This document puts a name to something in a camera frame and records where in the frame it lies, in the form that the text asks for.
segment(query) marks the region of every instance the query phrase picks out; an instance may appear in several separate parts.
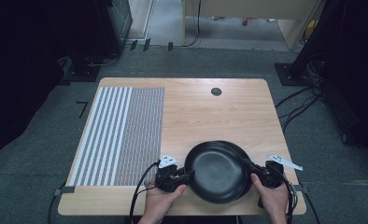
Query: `striped mat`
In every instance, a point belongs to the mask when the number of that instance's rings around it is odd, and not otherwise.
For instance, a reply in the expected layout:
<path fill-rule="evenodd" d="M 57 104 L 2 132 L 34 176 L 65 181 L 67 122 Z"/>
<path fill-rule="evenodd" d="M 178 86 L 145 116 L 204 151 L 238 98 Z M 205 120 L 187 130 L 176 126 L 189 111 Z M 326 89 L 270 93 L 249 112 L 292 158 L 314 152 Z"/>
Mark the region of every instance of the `striped mat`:
<path fill-rule="evenodd" d="M 160 157 L 163 99 L 164 88 L 99 88 L 69 186 L 137 185 Z"/>

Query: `person's right hand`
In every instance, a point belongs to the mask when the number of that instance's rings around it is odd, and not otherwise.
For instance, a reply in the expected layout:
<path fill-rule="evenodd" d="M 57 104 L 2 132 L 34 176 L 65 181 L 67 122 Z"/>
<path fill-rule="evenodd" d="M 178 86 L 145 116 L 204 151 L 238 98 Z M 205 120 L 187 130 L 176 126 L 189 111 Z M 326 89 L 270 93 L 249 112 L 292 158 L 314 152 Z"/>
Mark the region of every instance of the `person's right hand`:
<path fill-rule="evenodd" d="M 251 181 L 261 194 L 263 207 L 272 223 L 287 223 L 286 209 L 289 202 L 289 193 L 286 185 L 282 184 L 278 188 L 268 189 L 262 185 L 261 180 L 255 174 L 251 174 Z"/>

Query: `floor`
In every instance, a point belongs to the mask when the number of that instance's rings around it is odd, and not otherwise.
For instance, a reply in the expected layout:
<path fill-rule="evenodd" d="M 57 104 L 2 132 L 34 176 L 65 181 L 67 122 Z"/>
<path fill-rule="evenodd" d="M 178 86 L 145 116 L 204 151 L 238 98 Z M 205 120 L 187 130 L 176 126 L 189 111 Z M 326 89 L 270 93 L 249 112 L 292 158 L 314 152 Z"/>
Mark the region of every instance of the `floor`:
<path fill-rule="evenodd" d="M 144 43 L 150 38 L 151 45 L 167 46 L 172 42 L 182 47 L 181 0 L 130 0 L 134 23 L 128 41 Z M 186 44 L 196 37 L 197 18 L 187 17 Z M 224 18 L 213 21 L 200 18 L 200 38 L 192 47 L 208 49 L 255 49 L 288 51 L 277 22 L 274 20 L 249 19 L 242 25 L 242 18 Z M 301 51 L 302 44 L 294 48 Z"/>

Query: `wooden table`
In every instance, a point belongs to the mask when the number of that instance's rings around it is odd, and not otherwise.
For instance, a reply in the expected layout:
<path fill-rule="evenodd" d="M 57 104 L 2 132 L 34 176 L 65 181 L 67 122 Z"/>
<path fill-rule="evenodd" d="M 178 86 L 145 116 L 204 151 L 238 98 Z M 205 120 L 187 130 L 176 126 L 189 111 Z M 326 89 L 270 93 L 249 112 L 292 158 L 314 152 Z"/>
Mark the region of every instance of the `wooden table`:
<path fill-rule="evenodd" d="M 186 45 L 186 17 L 198 16 L 200 0 L 184 0 L 182 42 Z M 294 49 L 307 24 L 324 0 L 202 0 L 200 17 L 277 19 L 289 49 Z"/>
<path fill-rule="evenodd" d="M 264 166 L 268 155 L 278 154 L 290 160 L 283 132 L 276 115 L 268 85 L 263 79 L 207 78 L 104 78 L 103 87 L 155 87 L 164 89 L 161 154 L 178 159 L 182 167 L 188 152 L 199 143 L 213 140 L 233 142 L 243 148 L 257 164 Z M 222 94 L 215 96 L 213 88 Z M 90 125 L 89 115 L 85 130 Z M 85 141 L 85 131 L 81 142 Z M 73 175 L 78 153 L 67 180 Z M 293 169 L 285 174 L 298 184 Z M 127 216 L 135 186 L 74 186 L 75 192 L 64 193 L 59 204 L 61 215 Z M 139 195 L 135 215 L 144 211 L 145 193 Z M 241 199 L 227 204 L 207 203 L 190 188 L 169 210 L 169 216 L 257 215 L 264 210 L 257 206 L 259 195 L 254 188 Z M 294 215 L 306 211 L 304 197 Z"/>

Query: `person's left hand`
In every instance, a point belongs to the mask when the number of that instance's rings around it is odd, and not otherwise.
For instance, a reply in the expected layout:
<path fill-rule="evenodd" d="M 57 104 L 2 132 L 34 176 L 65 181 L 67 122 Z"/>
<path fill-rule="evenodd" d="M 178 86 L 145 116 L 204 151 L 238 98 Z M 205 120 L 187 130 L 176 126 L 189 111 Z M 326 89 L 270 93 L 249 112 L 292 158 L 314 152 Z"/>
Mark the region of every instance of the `person's left hand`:
<path fill-rule="evenodd" d="M 172 207 L 175 199 L 181 197 L 187 186 L 180 185 L 172 193 L 166 193 L 160 189 L 153 189 L 154 185 L 147 185 L 146 209 L 138 224 L 159 224 Z"/>

